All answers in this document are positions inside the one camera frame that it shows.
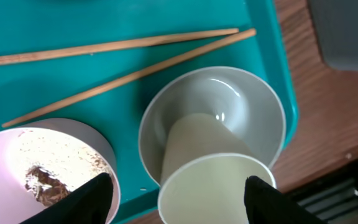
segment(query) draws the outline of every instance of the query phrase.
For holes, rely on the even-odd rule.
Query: wooden chopstick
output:
[[[122,78],[117,78],[113,81],[107,82],[103,85],[94,87],[90,90],[84,91],[82,93],[76,94],[74,96],[65,98],[63,100],[60,100],[56,103],[52,103],[51,105],[45,106],[43,108],[37,109],[29,114],[26,114],[24,116],[21,116],[19,118],[13,119],[12,121],[9,121],[7,123],[4,123],[2,126],[4,128],[22,123],[24,121],[28,121],[30,119],[42,116],[44,114],[53,112],[55,110],[59,110],[61,108],[64,108],[68,105],[72,105],[74,103],[77,103],[81,100],[88,99],[92,96],[96,96],[98,94],[102,94],[106,91],[112,90],[113,88],[117,88],[121,85],[125,85],[126,83],[132,82],[136,79],[142,78],[144,76],[150,75],[154,72],[163,70],[165,68],[171,67],[173,65],[176,65],[178,63],[184,62],[186,60],[189,60],[191,58],[203,55],[205,53],[208,53],[212,50],[216,50],[218,48],[227,46],[229,44],[233,44],[235,42],[238,42],[240,40],[247,39],[249,37],[253,37],[256,35],[255,29],[249,29],[244,32],[240,32],[238,34],[230,35],[229,37],[225,37],[221,40],[217,40],[215,42],[212,42],[210,44],[204,45],[202,47],[198,47],[197,49],[191,50],[189,52],[183,53],[181,55],[177,55],[173,58],[164,60],[162,62],[156,63],[155,65],[151,65],[147,68],[143,68],[142,70],[139,70],[137,72],[131,73],[129,75],[126,75]]]
[[[134,40],[123,40],[123,41],[110,42],[105,44],[94,44],[94,45],[87,45],[81,47],[70,47],[70,48],[58,49],[58,50],[47,50],[41,52],[6,55],[6,56],[0,56],[0,65],[33,62],[38,60],[62,58],[62,57],[69,57],[74,55],[94,54],[99,52],[129,49],[135,47],[148,47],[148,46],[169,44],[169,43],[181,42],[187,40],[217,37],[220,35],[236,34],[238,32],[239,29],[237,28],[209,30],[209,31],[202,31],[202,32],[191,32],[185,34],[161,35],[156,37],[146,37],[146,38],[134,39]]]

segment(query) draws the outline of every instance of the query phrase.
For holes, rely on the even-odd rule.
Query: white paper cup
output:
[[[94,149],[107,163],[112,174],[114,193],[107,218],[110,223],[116,215],[121,190],[116,176],[116,158],[107,140],[92,127],[78,121],[52,118],[0,132],[0,223],[20,223],[41,212],[45,207],[33,195],[26,192],[12,170],[9,151],[20,134],[26,131],[58,132],[71,136]]]
[[[245,223],[246,178],[273,187],[269,168],[246,144],[207,114],[177,121],[169,132],[158,210],[164,223]]]

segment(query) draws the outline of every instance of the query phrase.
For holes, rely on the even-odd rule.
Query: brown food scrap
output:
[[[27,181],[25,188],[27,190],[33,190],[36,201],[41,202],[46,207],[59,202],[70,193],[67,190],[66,185],[61,183],[58,179],[51,178],[50,174],[41,170],[41,167],[33,167],[26,177],[27,179],[38,177],[38,184],[35,189],[32,189],[28,185],[29,181]],[[42,188],[43,185],[50,185],[52,187],[44,190]]]

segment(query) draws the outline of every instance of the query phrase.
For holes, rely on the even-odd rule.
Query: wooden table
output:
[[[306,0],[275,3],[300,109],[297,133],[273,169],[287,192],[358,159],[358,72],[322,62]],[[152,212],[130,223],[162,221]]]

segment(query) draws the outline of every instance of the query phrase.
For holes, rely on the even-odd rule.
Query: black object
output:
[[[113,186],[102,173],[70,195],[22,224],[105,224],[111,206]]]
[[[309,0],[324,61],[358,71],[358,0]]]
[[[250,224],[324,223],[256,176],[246,181],[244,203]]]
[[[286,197],[325,222],[358,224],[358,160]]]

